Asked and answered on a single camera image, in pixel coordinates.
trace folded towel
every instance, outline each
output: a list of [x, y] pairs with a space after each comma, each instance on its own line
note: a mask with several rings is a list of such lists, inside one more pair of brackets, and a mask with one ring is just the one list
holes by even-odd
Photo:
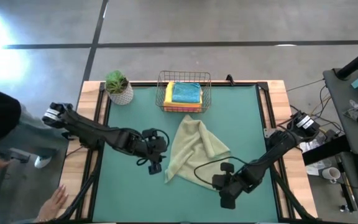
[[176, 82], [173, 86], [172, 101], [177, 103], [199, 103], [201, 96], [199, 83]]
[[179, 108], [173, 106], [164, 107], [164, 111], [166, 112], [185, 112], [185, 113], [200, 113], [201, 108]]
[[[171, 157], [165, 171], [165, 183], [173, 176], [192, 181], [196, 184], [213, 189], [212, 186], [194, 176], [194, 169], [207, 162], [230, 156], [230, 150], [215, 135], [209, 132], [200, 120], [193, 120], [186, 115], [179, 125], [172, 142]], [[223, 174], [221, 163], [229, 159], [212, 163], [197, 170], [197, 175], [207, 182], [212, 181], [214, 174]]]
[[199, 103], [177, 103], [172, 102], [172, 93], [173, 93], [173, 86], [175, 83], [169, 82], [167, 88], [165, 89], [165, 99], [164, 99], [164, 106], [169, 107], [184, 107], [184, 108], [200, 108], [203, 105], [203, 97], [200, 95], [200, 102]]

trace wooden table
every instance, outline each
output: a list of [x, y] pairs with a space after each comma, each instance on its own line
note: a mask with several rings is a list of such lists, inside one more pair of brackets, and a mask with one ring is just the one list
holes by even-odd
[[[288, 102], [288, 96], [283, 80], [267, 80], [267, 81], [252, 80], [252, 81], [236, 81], [236, 82], [267, 82], [272, 108], [274, 112], [275, 122], [281, 123], [290, 117], [291, 109], [290, 109], [290, 104]], [[100, 81], [84, 82], [81, 90], [80, 99], [78, 102], [78, 109], [77, 109], [77, 112], [80, 115], [87, 117], [89, 119], [94, 119], [94, 113], [96, 110], [96, 102], [98, 98], [100, 83], [101, 83]], [[107, 98], [108, 98], [107, 94], [104, 94], [103, 102], [99, 114], [100, 123], [102, 123], [102, 120], [104, 118]], [[262, 97], [262, 104], [264, 107], [264, 111], [266, 111], [267, 104], [264, 97]], [[265, 121], [267, 127], [270, 127], [269, 115], [267, 112], [265, 112], [264, 115], [265, 115]], [[75, 149], [78, 149], [79, 147], [80, 147], [79, 142], [73, 141], [70, 143], [67, 153], [70, 153]], [[94, 168], [97, 153], [98, 153], [97, 151], [93, 152], [91, 171]], [[87, 149], [80, 149], [79, 151], [67, 157], [65, 160], [62, 176], [60, 178], [60, 184], [66, 185], [67, 187], [66, 191], [69, 194], [69, 196], [66, 204], [60, 210], [60, 213], [58, 215], [61, 215], [66, 210], [67, 206], [71, 204], [77, 193], [80, 191], [81, 181], [84, 173], [86, 154], [87, 154]], [[304, 206], [312, 216], [317, 217], [316, 207], [314, 205], [314, 200], [311, 194], [309, 180], [306, 174], [306, 169], [303, 163], [301, 152], [297, 149], [292, 149], [284, 155], [283, 160], [284, 160], [287, 179], [291, 191], [294, 193], [295, 197], [299, 200], [302, 206]], [[91, 188], [89, 189], [89, 191], [87, 191], [84, 200], [83, 213], [82, 213], [82, 216], [84, 218], [88, 214]], [[278, 191], [280, 195], [280, 201], [282, 204], [283, 216], [289, 217], [285, 196], [281, 191], [280, 187], [278, 188], [279, 188]]]

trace desk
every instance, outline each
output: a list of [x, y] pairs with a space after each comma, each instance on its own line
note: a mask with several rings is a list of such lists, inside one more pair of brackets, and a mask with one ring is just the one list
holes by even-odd
[[354, 72], [349, 79], [345, 81], [336, 78], [332, 70], [325, 71], [323, 76], [339, 119], [341, 120], [344, 132], [346, 133], [345, 140], [350, 146], [351, 152], [341, 152], [339, 153], [339, 158], [350, 185], [355, 187], [352, 189], [352, 193], [354, 194], [358, 208], [358, 189], [356, 189], [358, 188], [358, 171], [356, 169], [358, 163], [354, 160], [354, 154], [358, 154], [358, 123], [343, 115], [343, 112], [350, 107], [349, 100], [354, 100], [358, 103], [358, 89], [355, 90], [351, 87], [351, 83], [358, 78], [358, 71]]
[[[268, 89], [270, 93], [270, 100], [272, 105], [272, 110], [275, 117], [275, 122], [280, 123], [289, 118], [291, 115], [287, 93], [285, 91], [284, 82], [281, 80], [274, 81], [265, 81], [268, 84]], [[96, 111], [96, 102], [98, 100], [99, 88], [101, 86], [101, 82], [84, 82], [80, 100], [78, 102], [78, 113], [89, 118], [89, 119], [97, 119], [100, 123], [105, 119], [106, 112], [106, 102], [107, 96], [103, 94], [101, 109], [99, 116], [95, 116], [94, 112]], [[262, 106], [264, 109], [264, 120], [267, 127], [270, 127], [270, 118], [269, 113], [267, 112], [267, 105], [265, 97], [261, 97]], [[78, 142], [71, 142], [68, 148], [68, 152], [79, 148]], [[87, 154], [86, 149], [81, 149], [78, 152], [70, 155], [64, 163], [62, 176], [61, 176], [61, 184], [65, 184], [67, 186], [67, 192], [69, 194], [69, 198], [65, 206], [60, 211], [60, 214], [64, 212], [66, 207], [72, 202], [76, 194], [79, 192], [81, 187], [81, 181], [83, 179], [84, 166]], [[92, 160], [90, 161], [91, 170], [93, 170], [94, 164], [96, 162], [97, 151], [92, 152]], [[303, 164], [303, 159], [300, 151], [293, 149], [289, 151], [283, 157], [283, 161], [285, 164], [285, 172], [287, 174], [287, 179], [289, 182], [290, 189], [301, 202], [301, 204], [307, 209], [307, 211], [313, 216], [317, 217], [316, 209], [313, 202], [313, 196], [311, 194], [310, 185], [308, 182], [307, 174], [305, 171], [305, 166]], [[89, 207], [90, 207], [90, 197], [91, 197], [92, 189], [87, 191], [85, 196], [85, 203], [82, 208], [82, 217], [87, 217]], [[289, 217], [290, 211], [287, 209], [287, 204], [285, 200], [284, 194], [278, 190], [278, 196], [280, 198], [281, 208], [283, 217]]]

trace sneaker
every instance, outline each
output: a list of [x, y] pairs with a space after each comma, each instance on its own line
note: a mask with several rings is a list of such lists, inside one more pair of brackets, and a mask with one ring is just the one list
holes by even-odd
[[44, 168], [46, 165], [48, 165], [48, 163], [50, 162], [50, 160], [52, 159], [52, 157], [37, 157], [37, 159], [35, 160], [35, 168], [41, 169]]

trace white plant pot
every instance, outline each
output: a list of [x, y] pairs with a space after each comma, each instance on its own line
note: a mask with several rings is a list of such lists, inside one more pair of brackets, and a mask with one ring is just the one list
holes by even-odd
[[127, 88], [119, 94], [108, 93], [111, 101], [117, 105], [127, 105], [134, 98], [134, 90], [131, 87], [131, 83], [128, 83]]

